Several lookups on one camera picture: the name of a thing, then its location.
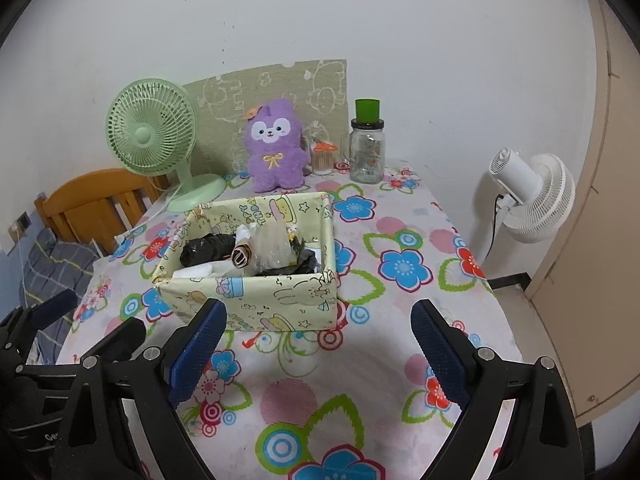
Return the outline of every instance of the chair backrest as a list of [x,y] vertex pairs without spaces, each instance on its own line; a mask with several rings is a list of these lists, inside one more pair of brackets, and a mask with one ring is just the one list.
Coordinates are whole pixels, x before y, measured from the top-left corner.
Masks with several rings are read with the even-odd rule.
[[59,187],[49,198],[34,204],[42,222],[58,239],[90,243],[95,239],[107,252],[116,250],[115,235],[127,230],[115,204],[122,207],[133,226],[146,211],[144,194],[155,202],[168,181],[165,176],[149,178],[118,168],[79,176]]

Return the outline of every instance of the power cord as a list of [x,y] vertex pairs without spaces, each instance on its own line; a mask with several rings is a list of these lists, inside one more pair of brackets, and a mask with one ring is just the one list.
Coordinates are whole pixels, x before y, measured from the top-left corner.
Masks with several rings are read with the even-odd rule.
[[483,261],[485,261],[487,259],[487,257],[489,256],[489,253],[491,252],[491,249],[493,249],[493,247],[494,247],[494,242],[495,242],[495,221],[496,221],[496,219],[498,217],[498,200],[501,200],[503,198],[504,198],[504,195],[498,194],[495,197],[495,200],[494,200],[494,227],[493,227],[493,231],[492,231],[492,234],[491,234],[491,245],[489,246],[489,250],[486,252],[486,256],[484,257]]

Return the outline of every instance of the beige door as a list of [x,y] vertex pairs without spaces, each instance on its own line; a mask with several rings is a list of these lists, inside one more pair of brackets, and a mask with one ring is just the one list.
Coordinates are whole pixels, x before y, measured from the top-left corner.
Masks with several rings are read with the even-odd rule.
[[603,9],[610,65],[600,160],[574,230],[531,297],[580,424],[640,388],[640,55]]

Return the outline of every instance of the stuffed animal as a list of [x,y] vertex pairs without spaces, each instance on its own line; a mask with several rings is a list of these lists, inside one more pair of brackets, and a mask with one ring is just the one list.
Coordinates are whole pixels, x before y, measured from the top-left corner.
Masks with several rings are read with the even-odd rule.
[[254,178],[254,192],[296,189],[305,183],[303,168],[309,155],[300,147],[301,136],[302,123],[287,99],[261,106],[249,119],[244,145],[250,154],[247,170]]

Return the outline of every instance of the tablecloth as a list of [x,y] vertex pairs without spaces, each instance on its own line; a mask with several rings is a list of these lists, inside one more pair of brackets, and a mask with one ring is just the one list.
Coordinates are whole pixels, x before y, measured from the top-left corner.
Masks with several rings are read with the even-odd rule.
[[[246,174],[225,179],[219,200],[253,194]],[[334,202],[337,329],[225,332],[178,414],[218,480],[418,479],[460,409],[447,400],[411,332],[415,301],[433,301],[476,346],[506,360],[522,360],[520,352],[482,270],[407,164],[386,168],[376,186],[336,171],[310,176],[291,192],[308,190],[326,191]],[[145,347],[163,344],[182,325],[150,282],[184,219],[156,215],[160,207],[94,280],[59,363],[77,362],[130,316],[145,321]],[[488,477],[512,408],[503,404],[474,478]],[[128,405],[127,412],[140,457],[159,480],[135,409]]]

